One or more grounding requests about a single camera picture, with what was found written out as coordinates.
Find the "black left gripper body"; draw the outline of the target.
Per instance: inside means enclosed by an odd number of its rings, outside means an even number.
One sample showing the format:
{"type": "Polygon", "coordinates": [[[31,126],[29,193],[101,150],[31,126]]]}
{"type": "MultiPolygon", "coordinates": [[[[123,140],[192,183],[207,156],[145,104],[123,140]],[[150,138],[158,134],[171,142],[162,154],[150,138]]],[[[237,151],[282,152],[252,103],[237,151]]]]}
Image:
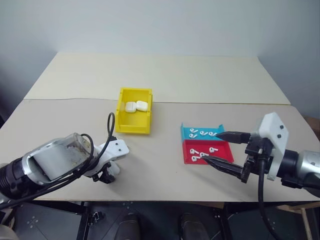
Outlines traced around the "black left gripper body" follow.
{"type": "Polygon", "coordinates": [[[100,181],[103,183],[108,182],[108,170],[106,167],[103,167],[98,173],[92,176],[92,180],[94,182],[100,181]]]}

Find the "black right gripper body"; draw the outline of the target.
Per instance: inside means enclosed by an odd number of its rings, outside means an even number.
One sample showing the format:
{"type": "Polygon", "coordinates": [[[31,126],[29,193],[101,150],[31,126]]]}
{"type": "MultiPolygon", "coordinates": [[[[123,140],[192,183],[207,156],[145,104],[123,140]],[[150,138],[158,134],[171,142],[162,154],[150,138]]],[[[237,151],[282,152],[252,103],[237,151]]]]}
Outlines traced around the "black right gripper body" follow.
{"type": "Polygon", "coordinates": [[[274,145],[268,138],[261,138],[258,135],[253,134],[251,135],[245,149],[247,158],[241,170],[241,182],[247,183],[251,173],[259,175],[261,172],[261,163],[264,163],[264,170],[262,171],[263,174],[269,173],[273,160],[273,157],[271,156],[273,148],[274,145]]]}

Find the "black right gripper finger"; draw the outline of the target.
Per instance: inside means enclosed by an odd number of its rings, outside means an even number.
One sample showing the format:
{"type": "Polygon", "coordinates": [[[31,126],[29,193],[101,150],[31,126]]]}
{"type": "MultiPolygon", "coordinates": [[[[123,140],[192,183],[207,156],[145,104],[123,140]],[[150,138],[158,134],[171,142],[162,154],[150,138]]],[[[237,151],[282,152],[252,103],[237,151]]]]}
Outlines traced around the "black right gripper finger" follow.
{"type": "Polygon", "coordinates": [[[247,144],[250,141],[251,134],[248,132],[225,131],[218,133],[217,138],[234,144],[247,144]]]}
{"type": "Polygon", "coordinates": [[[240,178],[242,173],[242,167],[227,160],[216,157],[216,156],[203,156],[202,159],[213,168],[224,172],[226,174],[232,175],[234,177],[240,178]]]}

